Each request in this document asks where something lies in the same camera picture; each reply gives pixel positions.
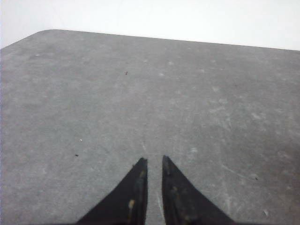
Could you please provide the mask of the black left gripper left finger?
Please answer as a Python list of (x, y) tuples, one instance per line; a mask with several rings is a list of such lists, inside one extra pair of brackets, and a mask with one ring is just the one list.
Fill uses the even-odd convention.
[(77, 225), (143, 225), (148, 201), (148, 162), (140, 158), (121, 182)]

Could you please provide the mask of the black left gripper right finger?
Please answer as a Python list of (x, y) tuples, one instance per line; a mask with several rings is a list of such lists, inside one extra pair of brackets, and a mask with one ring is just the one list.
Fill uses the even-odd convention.
[(168, 156), (163, 156), (162, 160), (162, 198), (167, 225), (234, 224), (193, 186)]

